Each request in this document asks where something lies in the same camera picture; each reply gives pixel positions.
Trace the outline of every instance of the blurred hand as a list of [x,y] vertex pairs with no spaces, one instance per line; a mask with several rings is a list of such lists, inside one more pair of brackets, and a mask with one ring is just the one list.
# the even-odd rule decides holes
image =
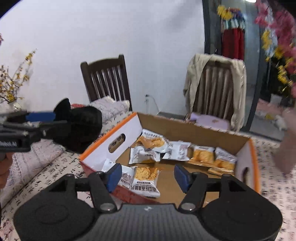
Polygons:
[[0,161],[0,189],[4,188],[9,176],[9,168],[12,165],[12,154],[6,153],[6,157],[3,161]]

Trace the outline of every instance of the beige jacket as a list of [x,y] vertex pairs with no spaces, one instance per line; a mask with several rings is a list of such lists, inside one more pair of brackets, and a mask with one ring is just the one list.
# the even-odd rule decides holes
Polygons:
[[197,87],[202,71],[206,63],[218,61],[230,64],[230,71],[233,79],[233,108],[234,113],[230,121],[232,130],[239,131],[244,124],[245,101],[247,88],[247,74],[245,64],[242,60],[225,58],[220,55],[196,54],[187,67],[187,75],[184,85],[184,96],[187,113],[192,112]]

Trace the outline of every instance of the red garment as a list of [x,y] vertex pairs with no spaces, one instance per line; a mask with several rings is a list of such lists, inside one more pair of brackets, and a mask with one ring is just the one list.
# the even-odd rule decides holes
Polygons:
[[222,55],[228,58],[244,60],[244,32],[242,29],[231,28],[224,30]]

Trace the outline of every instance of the blue gripper pad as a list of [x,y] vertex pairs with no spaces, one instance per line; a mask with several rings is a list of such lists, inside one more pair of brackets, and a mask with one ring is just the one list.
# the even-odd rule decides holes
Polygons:
[[26,120],[30,122],[41,121],[50,122],[55,119],[55,113],[53,112],[32,112],[26,116]]
[[122,176],[122,167],[116,163],[108,172],[106,172],[106,188],[109,193],[113,192]]
[[187,193],[192,184],[192,176],[184,167],[181,165],[175,165],[174,168],[175,180],[179,184],[183,193]]

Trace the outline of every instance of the chair backrest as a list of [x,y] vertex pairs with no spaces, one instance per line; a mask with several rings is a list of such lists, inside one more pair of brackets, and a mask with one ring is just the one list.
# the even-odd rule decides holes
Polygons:
[[82,62],[80,67],[91,102],[109,95],[116,101],[129,100],[130,110],[132,110],[123,55],[89,64]]
[[198,84],[193,112],[231,120],[233,80],[229,65],[208,61]]

